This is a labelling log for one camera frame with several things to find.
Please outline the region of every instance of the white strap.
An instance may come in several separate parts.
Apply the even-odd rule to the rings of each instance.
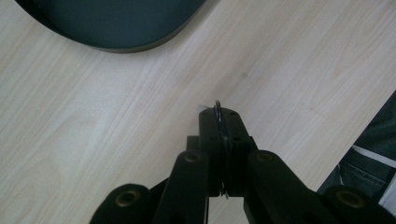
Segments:
[[[396,168],[396,161],[393,161],[393,160],[391,160],[391,159],[389,159],[389,158],[386,158],[386,157],[384,157],[384,156],[381,156],[381,155],[379,155],[379,154],[376,154],[376,153],[374,153],[374,152],[372,152],[372,151],[369,151],[369,150],[367,150],[367,149],[364,149],[364,148],[362,148],[362,147],[358,147],[358,146],[353,145],[352,148],[353,148],[356,152],[360,153],[360,154],[363,155],[363,156],[366,156],[366,157],[368,157],[368,158],[371,158],[371,159],[373,159],[373,160],[375,160],[375,161],[382,162],[382,163],[386,164],[387,166]]]
[[[382,195],[381,200],[379,200],[379,204],[396,217],[396,175],[388,185],[388,188],[385,190],[384,195]]]

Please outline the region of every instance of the wooden table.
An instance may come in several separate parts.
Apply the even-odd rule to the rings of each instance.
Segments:
[[[393,0],[207,0],[135,54],[0,1],[0,223],[89,223],[115,187],[153,187],[216,99],[317,189],[395,91],[395,59]],[[209,223],[247,223],[242,200],[211,200]]]

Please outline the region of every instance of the wood grain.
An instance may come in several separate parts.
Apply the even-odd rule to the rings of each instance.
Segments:
[[[169,176],[198,105],[238,111],[317,189],[396,90],[396,2],[207,0],[174,39],[112,54],[0,1],[0,223],[89,223]],[[209,223],[247,223],[213,199]]]

